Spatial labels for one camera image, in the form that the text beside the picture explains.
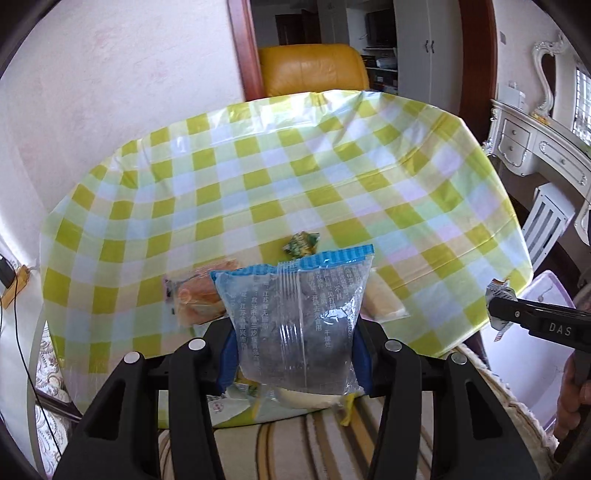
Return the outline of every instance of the plastic bag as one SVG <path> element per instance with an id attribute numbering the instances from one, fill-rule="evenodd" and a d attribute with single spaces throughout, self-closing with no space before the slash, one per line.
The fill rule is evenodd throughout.
<path id="1" fill-rule="evenodd" d="M 404 304 L 375 268 L 369 272 L 361 306 L 362 316 L 378 323 L 410 317 Z"/>
<path id="2" fill-rule="evenodd" d="M 213 270 L 234 270 L 237 260 L 223 260 L 166 279 L 167 290 L 174 301 L 174 314 L 183 327 L 200 325 L 220 318 L 226 307 L 213 285 Z"/>
<path id="3" fill-rule="evenodd" d="M 373 245 L 254 265 L 212 278 L 246 378 L 305 393 L 348 391 L 353 330 Z"/>

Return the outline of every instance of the orange snack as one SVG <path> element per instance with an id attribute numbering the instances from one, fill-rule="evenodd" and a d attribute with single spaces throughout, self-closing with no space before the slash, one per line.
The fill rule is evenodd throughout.
<path id="1" fill-rule="evenodd" d="M 201 325 L 226 312 L 211 276 L 213 270 L 236 270 L 237 260 L 224 260 L 196 268 L 186 280 L 174 282 L 174 310 L 181 326 Z"/>

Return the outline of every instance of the checkered tablecloth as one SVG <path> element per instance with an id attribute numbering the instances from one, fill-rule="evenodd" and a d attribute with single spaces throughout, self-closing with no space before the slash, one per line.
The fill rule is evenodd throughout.
<path id="1" fill-rule="evenodd" d="M 320 251 L 373 243 L 411 313 L 387 333 L 428 355 L 487 321 L 492 278 L 520 291 L 532 277 L 508 196 L 459 118 L 375 92 L 233 105 L 125 144 L 47 218 L 45 314 L 76 405 L 125 353 L 194 335 L 164 301 L 164 274 L 276 264 L 302 230 L 320 233 Z"/>

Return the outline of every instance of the hand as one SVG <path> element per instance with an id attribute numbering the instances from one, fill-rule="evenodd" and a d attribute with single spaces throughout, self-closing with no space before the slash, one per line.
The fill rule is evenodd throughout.
<path id="1" fill-rule="evenodd" d="M 564 366 L 562 386 L 558 397 L 558 409 L 556 412 L 556 426 L 554 436 L 562 441 L 574 430 L 581 421 L 578 412 L 581 404 L 591 405 L 591 381 L 583 384 L 581 388 L 574 384 L 574 358 L 572 354 Z"/>

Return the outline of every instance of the television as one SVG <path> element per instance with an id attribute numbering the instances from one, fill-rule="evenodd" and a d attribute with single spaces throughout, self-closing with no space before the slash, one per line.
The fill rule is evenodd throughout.
<path id="1" fill-rule="evenodd" d="M 370 47 L 396 47 L 394 7 L 365 15 L 365 28 Z"/>

